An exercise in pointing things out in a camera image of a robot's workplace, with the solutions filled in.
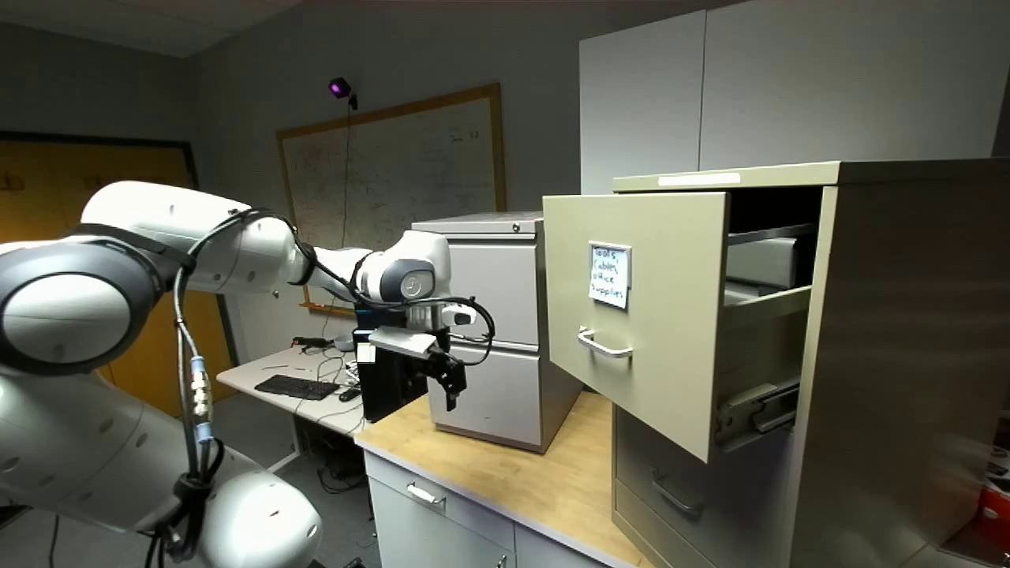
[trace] cabinet drawer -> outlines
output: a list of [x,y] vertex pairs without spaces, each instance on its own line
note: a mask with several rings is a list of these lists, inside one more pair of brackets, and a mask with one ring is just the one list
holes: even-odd
[[443,522],[449,522],[480,539],[488,539],[502,550],[516,550],[512,522],[475,504],[469,499],[461,499],[461,495],[443,488],[439,482],[416,475],[403,468],[394,468],[376,454],[366,454],[366,469],[368,469],[371,482],[397,493],[400,499],[424,509],[425,513],[443,517]]
[[545,539],[528,528],[516,528],[516,560],[519,568],[603,568],[603,560]]
[[656,565],[788,565],[781,469],[788,431],[714,463],[616,411],[616,522]]
[[553,364],[706,459],[726,193],[548,194],[543,220]]
[[449,257],[449,290],[496,315],[496,348],[540,349],[536,242],[449,242]]
[[400,493],[368,482],[385,568],[512,568],[512,550],[482,539]]
[[[458,358],[480,358],[482,349],[450,348]],[[449,411],[443,388],[429,378],[429,411],[439,427],[475,431],[520,449],[543,445],[540,356],[492,349],[467,369],[467,392]]]

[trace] ceiling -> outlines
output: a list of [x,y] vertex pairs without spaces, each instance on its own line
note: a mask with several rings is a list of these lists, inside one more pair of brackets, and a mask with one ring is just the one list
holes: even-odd
[[0,0],[0,21],[192,58],[299,0]]

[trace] drawer handle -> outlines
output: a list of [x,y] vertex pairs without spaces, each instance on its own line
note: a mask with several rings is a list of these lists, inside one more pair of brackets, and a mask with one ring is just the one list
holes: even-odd
[[653,488],[660,493],[660,499],[665,504],[671,504],[679,513],[685,513],[689,522],[702,522],[703,502],[685,502],[679,495],[671,495],[660,479],[653,479]]
[[631,358],[631,348],[606,348],[593,336],[593,328],[582,328],[576,336],[578,345],[589,348],[589,352],[603,352],[610,358]]
[[443,509],[445,504],[445,499],[431,495],[429,488],[424,488],[416,482],[407,482],[407,493],[425,509]]
[[781,427],[787,427],[787,423],[794,423],[794,412],[781,412],[781,415],[773,415],[773,419],[755,419],[755,430],[758,430],[758,431],[773,431],[773,430],[781,430]]

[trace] gray wall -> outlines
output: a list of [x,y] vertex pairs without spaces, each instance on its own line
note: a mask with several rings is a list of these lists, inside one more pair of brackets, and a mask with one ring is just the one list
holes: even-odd
[[[360,111],[502,82],[509,205],[540,207],[543,193],[578,193],[578,40],[699,7],[309,0],[191,64],[199,173],[216,193],[287,211],[275,132],[345,117],[332,74],[357,85]],[[299,290],[227,301],[243,358],[346,328],[293,303]]]
[[1007,68],[1007,82],[1004,82],[1001,126],[997,126],[997,140],[993,140],[991,154],[1010,158],[1010,68]]
[[186,65],[0,25],[0,130],[191,140]]

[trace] door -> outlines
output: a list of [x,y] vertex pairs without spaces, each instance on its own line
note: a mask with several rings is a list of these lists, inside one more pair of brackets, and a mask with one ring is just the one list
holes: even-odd
[[[80,225],[88,194],[110,181],[192,187],[191,146],[0,134],[0,242],[55,240]],[[207,375],[235,367],[218,295],[191,292],[186,323]],[[163,295],[135,345],[100,369],[116,388],[181,415],[175,311]]]

